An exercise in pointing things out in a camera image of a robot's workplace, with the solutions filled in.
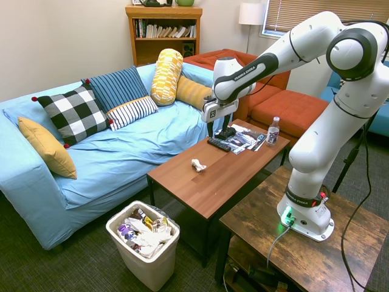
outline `window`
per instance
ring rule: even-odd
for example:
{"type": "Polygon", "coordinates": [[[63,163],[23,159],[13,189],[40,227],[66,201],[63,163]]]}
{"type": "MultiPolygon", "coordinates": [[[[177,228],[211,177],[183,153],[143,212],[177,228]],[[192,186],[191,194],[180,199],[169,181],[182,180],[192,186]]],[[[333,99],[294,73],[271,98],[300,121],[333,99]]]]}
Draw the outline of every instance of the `window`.
{"type": "Polygon", "coordinates": [[[263,34],[281,36],[322,11],[332,11],[342,21],[373,19],[385,23],[389,0],[269,0],[263,34]]]}

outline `yellow cylindrical pillow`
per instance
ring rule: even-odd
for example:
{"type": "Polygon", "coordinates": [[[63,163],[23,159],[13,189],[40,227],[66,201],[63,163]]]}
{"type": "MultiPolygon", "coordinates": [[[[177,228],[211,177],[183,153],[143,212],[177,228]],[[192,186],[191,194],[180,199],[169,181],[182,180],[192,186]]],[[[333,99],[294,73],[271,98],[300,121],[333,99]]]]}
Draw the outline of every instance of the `yellow cylindrical pillow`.
{"type": "Polygon", "coordinates": [[[212,95],[212,89],[181,76],[177,84],[176,99],[202,110],[204,98],[212,95]]]}
{"type": "Polygon", "coordinates": [[[181,71],[182,55],[176,50],[164,49],[159,54],[151,85],[150,95],[157,105],[171,105],[174,102],[181,71]]]}

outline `franka emika robot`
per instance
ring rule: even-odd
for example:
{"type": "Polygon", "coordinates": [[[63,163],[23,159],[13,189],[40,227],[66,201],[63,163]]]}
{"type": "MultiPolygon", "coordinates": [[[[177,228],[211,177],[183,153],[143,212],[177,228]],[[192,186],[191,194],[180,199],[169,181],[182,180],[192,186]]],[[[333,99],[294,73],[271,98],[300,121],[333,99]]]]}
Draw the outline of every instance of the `franka emika robot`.
{"type": "Polygon", "coordinates": [[[243,68],[234,58],[215,63],[213,93],[202,111],[209,132],[215,119],[238,109],[238,99],[250,94],[255,82],[324,54],[329,67],[346,81],[290,151],[293,171],[277,205],[283,225],[290,226],[292,218],[293,230],[317,242],[329,238],[335,226],[319,193],[323,180],[340,148],[389,95],[389,68],[380,61],[387,41],[387,31],[380,24],[344,26],[334,13],[321,12],[285,33],[243,68]]]}

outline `black and white checkered pillow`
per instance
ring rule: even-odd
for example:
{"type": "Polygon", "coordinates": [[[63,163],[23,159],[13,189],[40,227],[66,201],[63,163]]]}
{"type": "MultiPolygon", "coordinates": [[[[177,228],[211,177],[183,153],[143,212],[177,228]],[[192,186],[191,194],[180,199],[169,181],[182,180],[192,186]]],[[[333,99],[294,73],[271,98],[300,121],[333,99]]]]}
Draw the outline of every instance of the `black and white checkered pillow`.
{"type": "Polygon", "coordinates": [[[108,119],[88,84],[65,94],[33,100],[37,100],[50,116],[63,137],[65,147],[109,127],[108,119]]]}

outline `magazine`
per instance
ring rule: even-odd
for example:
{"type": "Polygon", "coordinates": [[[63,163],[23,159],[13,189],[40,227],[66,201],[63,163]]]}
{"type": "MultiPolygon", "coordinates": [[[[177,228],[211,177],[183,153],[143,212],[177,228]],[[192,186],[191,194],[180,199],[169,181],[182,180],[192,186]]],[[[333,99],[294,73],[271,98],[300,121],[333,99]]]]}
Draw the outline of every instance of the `magazine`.
{"type": "Polygon", "coordinates": [[[230,146],[231,151],[235,154],[239,154],[245,149],[258,151],[266,139],[266,135],[262,133],[258,133],[238,125],[232,125],[232,127],[236,130],[236,134],[228,137],[227,140],[219,139],[219,141],[230,146]]]}

